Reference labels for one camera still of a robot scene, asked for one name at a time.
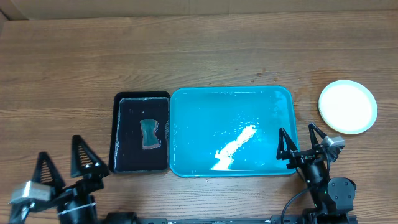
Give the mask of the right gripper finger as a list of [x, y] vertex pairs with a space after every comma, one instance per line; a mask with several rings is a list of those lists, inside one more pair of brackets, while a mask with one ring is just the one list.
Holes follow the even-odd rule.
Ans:
[[319, 129], [314, 123], [310, 123], [308, 125], [308, 130], [310, 133], [310, 141], [312, 149], [324, 148], [324, 145], [318, 142], [317, 135], [320, 136], [322, 139], [324, 139], [326, 137], [326, 134], [321, 129]]
[[279, 142], [277, 146], [277, 160], [287, 160], [295, 157], [298, 148], [284, 128], [279, 129]]

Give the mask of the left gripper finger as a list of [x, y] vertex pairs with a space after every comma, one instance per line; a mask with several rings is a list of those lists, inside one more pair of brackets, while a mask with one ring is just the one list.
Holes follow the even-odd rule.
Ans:
[[72, 137], [71, 177], [104, 178], [108, 166], [87, 145], [80, 135]]
[[39, 153], [31, 181], [49, 186], [52, 195], [61, 194], [65, 186], [62, 176], [46, 152]]

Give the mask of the light blue plate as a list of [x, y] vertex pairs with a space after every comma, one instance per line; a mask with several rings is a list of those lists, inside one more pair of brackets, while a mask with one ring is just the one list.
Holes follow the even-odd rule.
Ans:
[[361, 134], [376, 122], [378, 107], [373, 94], [352, 80], [337, 80], [320, 93], [318, 111], [324, 122], [343, 134]]

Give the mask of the green scrub sponge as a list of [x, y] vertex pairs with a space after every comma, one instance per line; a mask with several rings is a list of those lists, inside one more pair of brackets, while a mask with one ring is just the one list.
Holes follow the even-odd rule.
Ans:
[[158, 121], [154, 119], [143, 119], [140, 121], [142, 132], [143, 150], [155, 149], [160, 147], [160, 140], [156, 136]]

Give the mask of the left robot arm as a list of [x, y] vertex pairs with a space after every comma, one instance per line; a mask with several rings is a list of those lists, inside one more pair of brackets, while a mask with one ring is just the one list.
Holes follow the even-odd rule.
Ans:
[[40, 152], [32, 181], [50, 187], [50, 199], [34, 200], [31, 211], [56, 208], [60, 223], [98, 223], [92, 193], [104, 188], [102, 179], [109, 175], [109, 169], [80, 135], [72, 137], [70, 175], [81, 179], [67, 187], [49, 155]]

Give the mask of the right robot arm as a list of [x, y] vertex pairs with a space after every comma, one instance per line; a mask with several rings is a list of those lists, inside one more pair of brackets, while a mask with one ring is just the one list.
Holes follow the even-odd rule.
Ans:
[[[354, 209], [356, 184], [346, 177], [330, 177], [330, 167], [345, 146], [341, 136], [330, 137], [314, 123], [308, 125], [311, 148], [298, 150], [284, 128], [279, 129], [278, 160], [288, 160], [287, 168], [294, 169], [307, 188], [293, 196], [284, 206], [281, 215], [271, 219], [273, 223], [357, 223], [349, 215]], [[306, 208], [301, 215], [287, 216], [286, 211], [297, 198], [309, 193], [313, 208]]]

